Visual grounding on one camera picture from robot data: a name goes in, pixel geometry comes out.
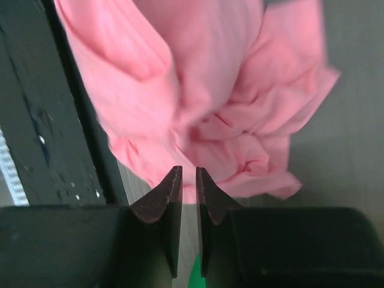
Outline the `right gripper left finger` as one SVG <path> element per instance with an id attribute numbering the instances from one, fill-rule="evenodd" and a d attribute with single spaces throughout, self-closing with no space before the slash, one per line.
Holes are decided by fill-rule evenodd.
<path id="1" fill-rule="evenodd" d="M 1 209 L 2 287 L 171 287 L 182 167 L 133 204 Z"/>

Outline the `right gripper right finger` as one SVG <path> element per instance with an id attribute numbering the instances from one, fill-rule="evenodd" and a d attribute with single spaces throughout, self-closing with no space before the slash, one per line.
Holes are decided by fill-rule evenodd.
<path id="1" fill-rule="evenodd" d="M 244 207 L 196 170 L 207 287 L 382 287 L 383 244 L 347 207 Z"/>

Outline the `pink t shirt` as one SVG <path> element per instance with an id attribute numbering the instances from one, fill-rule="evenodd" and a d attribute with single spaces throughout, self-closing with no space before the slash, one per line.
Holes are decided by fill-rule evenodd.
<path id="1" fill-rule="evenodd" d="M 339 78 L 321 1 L 55 1 L 112 154 L 156 186 L 205 168 L 233 197 L 294 195 L 290 138 Z"/>

